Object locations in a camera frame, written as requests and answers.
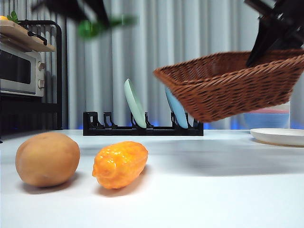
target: white plate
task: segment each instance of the white plate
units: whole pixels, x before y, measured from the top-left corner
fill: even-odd
[[[250,133],[257,140],[288,146],[304,146],[304,130],[283,128],[256,128]]]

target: blue plate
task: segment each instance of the blue plate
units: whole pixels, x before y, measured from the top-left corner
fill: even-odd
[[[177,124],[184,129],[188,128],[188,122],[185,114],[185,110],[181,103],[176,99],[176,97],[171,93],[169,88],[165,88],[167,100],[172,112],[174,112]]]

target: wooden shelf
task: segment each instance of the wooden shelf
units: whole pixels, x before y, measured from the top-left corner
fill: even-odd
[[[53,45],[44,45],[38,37],[30,37],[25,28],[10,20],[0,20],[0,33],[34,51],[49,52],[56,50]]]

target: green plant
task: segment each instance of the green plant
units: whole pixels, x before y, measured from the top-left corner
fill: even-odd
[[[14,21],[15,23],[18,23],[18,17],[17,17],[17,13],[15,11],[12,11],[10,13],[10,15],[7,16],[8,20]]]

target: wicker basket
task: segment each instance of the wicker basket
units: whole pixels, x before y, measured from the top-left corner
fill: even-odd
[[[247,68],[249,54],[217,53],[158,68],[154,74],[204,123],[288,102],[304,71],[304,50],[269,51]]]

